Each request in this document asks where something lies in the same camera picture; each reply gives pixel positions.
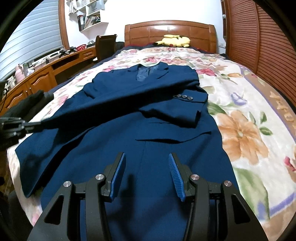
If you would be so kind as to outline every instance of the blue gripper pad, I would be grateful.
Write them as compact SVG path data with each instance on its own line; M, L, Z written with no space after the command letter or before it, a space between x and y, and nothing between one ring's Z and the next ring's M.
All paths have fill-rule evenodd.
M183 179L182 179L181 174L179 172L178 166L177 166L172 154L169 154L169 156L168 156L168 164L169 164L170 173L173 178L173 182L175 185L177 195L179 198L181 198L181 201L184 202L186 199L184 182L183 182Z
M110 192L110 199L113 201L114 198L117 197L118 191L120 188L120 184L122 181L123 173L126 168L126 155L122 153L118 166L116 168L115 174L111 181L111 192Z

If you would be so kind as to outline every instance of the bed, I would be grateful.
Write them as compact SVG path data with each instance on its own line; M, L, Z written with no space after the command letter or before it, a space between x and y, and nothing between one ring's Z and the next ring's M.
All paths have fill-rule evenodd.
M132 47L161 40L165 34L191 39L193 48ZM54 92L50 102L32 121L51 117L99 72L153 66L188 65L198 73L200 86L208 93L208 111L222 134L240 192L254 211L270 241L277 240L296 211L296 115L273 87L248 68L216 54L213 25L163 20L126 25L125 47L109 61L77 75ZM20 163L15 149L7 157L20 204L34 225L42 213L40 193L26 198L20 182Z

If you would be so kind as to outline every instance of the yellow plush toy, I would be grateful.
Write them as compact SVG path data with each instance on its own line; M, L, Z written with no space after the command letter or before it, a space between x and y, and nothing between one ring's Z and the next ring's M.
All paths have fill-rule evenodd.
M170 47L188 48L190 39L185 36L166 34L161 41L155 42L157 45L164 44Z

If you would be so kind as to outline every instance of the window blind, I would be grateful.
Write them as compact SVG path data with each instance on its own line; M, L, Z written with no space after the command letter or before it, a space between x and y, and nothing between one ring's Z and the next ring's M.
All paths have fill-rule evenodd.
M62 47L58 0L44 0L20 23L0 53L0 80L15 66Z

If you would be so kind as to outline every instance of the navy blue suit jacket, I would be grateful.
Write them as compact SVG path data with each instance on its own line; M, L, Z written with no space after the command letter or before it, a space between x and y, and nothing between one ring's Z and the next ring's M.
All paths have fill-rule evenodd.
M171 152L206 180L237 187L198 85L189 66L162 62L99 73L43 121L48 129L16 149L25 195L44 186L45 207L64 181L89 180L122 151L127 165L119 195L106 204L113 240L181 240L190 206L177 197Z

